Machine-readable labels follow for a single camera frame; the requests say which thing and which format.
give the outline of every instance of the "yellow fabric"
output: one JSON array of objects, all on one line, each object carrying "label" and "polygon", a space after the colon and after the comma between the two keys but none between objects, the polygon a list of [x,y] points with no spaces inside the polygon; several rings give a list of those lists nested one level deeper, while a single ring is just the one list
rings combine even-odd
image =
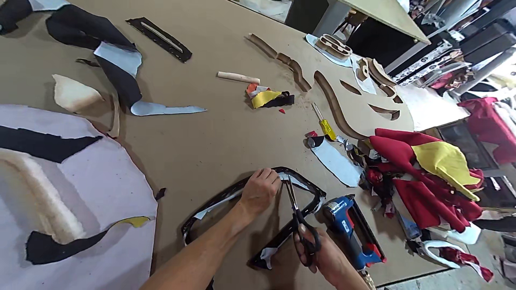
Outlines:
[{"label": "yellow fabric", "polygon": [[412,146],[417,161],[426,171],[439,176],[473,201],[478,196],[464,185],[477,184],[480,179],[472,177],[467,168],[466,157],[458,147],[443,141]]},{"label": "yellow fabric", "polygon": [[274,91],[264,91],[261,93],[258,93],[253,99],[253,107],[260,108],[261,106],[267,104],[269,101],[274,100],[277,96],[281,95],[281,92],[274,92]]},{"label": "yellow fabric", "polygon": [[119,224],[119,223],[130,223],[135,228],[141,227],[145,222],[151,220],[148,217],[132,217],[132,218],[124,218],[117,222],[115,222],[113,225]]}]

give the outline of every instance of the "red fabric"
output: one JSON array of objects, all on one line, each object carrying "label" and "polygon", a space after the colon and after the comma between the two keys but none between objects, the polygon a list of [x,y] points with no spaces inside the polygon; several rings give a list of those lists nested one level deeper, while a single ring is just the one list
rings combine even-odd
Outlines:
[{"label": "red fabric", "polygon": [[[480,217],[482,209],[475,202],[461,194],[452,194],[450,190],[453,188],[444,180],[430,173],[423,174],[422,170],[412,166],[415,154],[411,145],[416,146],[440,140],[421,133],[387,129],[376,129],[375,133],[381,136],[371,136],[369,138],[371,145],[389,161],[378,164],[378,169],[382,172],[390,172],[384,171],[389,168],[400,169],[419,180],[419,182],[403,180],[393,180],[393,182],[405,206],[420,228],[439,225],[439,216],[441,216],[450,224],[451,228],[462,233],[465,227],[470,225],[469,221]],[[478,170],[473,170],[471,174],[475,177],[483,177],[481,171]]]},{"label": "red fabric", "polygon": [[457,105],[471,112],[467,120],[470,132],[483,142],[497,144],[493,157],[500,164],[516,162],[516,137],[494,110],[496,98],[467,100]]},{"label": "red fabric", "polygon": [[406,132],[406,131],[397,131],[397,130],[389,130],[383,128],[376,128],[375,135],[380,137],[385,137],[393,140],[402,141],[407,143],[410,146],[417,146],[425,143],[442,141],[441,139],[437,139],[432,136],[428,136],[423,133],[417,132]]},{"label": "red fabric", "polygon": [[463,232],[470,225],[460,212],[451,204],[441,202],[423,182],[394,179],[393,183],[410,215],[421,229],[440,225],[439,216],[458,232]]},{"label": "red fabric", "polygon": [[428,190],[422,182],[393,179],[392,182],[398,190],[401,200],[407,207],[410,215],[421,229],[435,227],[441,224],[439,214],[430,207],[427,207],[425,198],[418,194],[419,189]]},{"label": "red fabric", "polygon": [[459,265],[471,266],[482,278],[484,278],[486,282],[490,282],[493,279],[493,272],[488,268],[482,267],[477,257],[471,254],[463,253],[451,247],[444,247],[439,248],[439,256]]}]

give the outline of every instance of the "red scrap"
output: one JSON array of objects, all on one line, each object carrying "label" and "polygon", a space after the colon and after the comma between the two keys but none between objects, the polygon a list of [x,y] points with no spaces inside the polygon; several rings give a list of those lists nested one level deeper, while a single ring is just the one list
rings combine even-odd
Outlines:
[{"label": "red scrap", "polygon": [[305,137],[306,138],[317,137],[317,132],[315,132],[315,131],[308,132],[308,133],[305,134]]}]

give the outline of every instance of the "floor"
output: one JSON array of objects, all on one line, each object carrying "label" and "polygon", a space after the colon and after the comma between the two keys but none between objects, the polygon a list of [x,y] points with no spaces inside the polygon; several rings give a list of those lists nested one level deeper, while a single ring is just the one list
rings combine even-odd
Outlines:
[{"label": "floor", "polygon": [[292,4],[291,0],[230,0],[253,11],[285,23],[288,11]]},{"label": "floor", "polygon": [[485,282],[477,273],[469,268],[447,270],[426,277],[413,279],[385,287],[378,290],[506,290],[516,289],[516,285],[505,281],[499,267],[499,256],[504,256],[503,242],[500,234],[483,230],[479,241],[467,247],[475,255],[480,264],[494,272],[493,281]]}]

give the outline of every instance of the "black scissors handle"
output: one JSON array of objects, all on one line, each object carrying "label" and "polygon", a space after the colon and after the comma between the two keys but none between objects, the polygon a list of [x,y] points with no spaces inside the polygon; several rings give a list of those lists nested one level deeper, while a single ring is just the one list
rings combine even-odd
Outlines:
[{"label": "black scissors handle", "polygon": [[[317,230],[315,230],[315,228],[313,226],[309,225],[307,223],[307,221],[304,220],[304,217],[301,214],[300,210],[295,210],[294,213],[292,214],[292,217],[293,217],[292,221],[294,222],[294,232],[299,235],[299,240],[304,247],[304,255],[307,258],[306,263],[303,263],[303,261],[301,261],[301,263],[305,267],[310,267],[313,263],[313,256],[315,255],[316,252],[321,250],[321,240],[319,237],[319,233],[317,232]],[[313,244],[309,240],[305,239],[299,233],[299,224],[300,223],[303,224],[306,227],[306,229],[308,231],[310,231],[310,233],[312,233],[312,236],[314,236],[315,244]],[[301,260],[301,254],[299,253],[297,248],[296,248],[296,252],[297,252],[297,255],[299,256],[299,259]]]}]

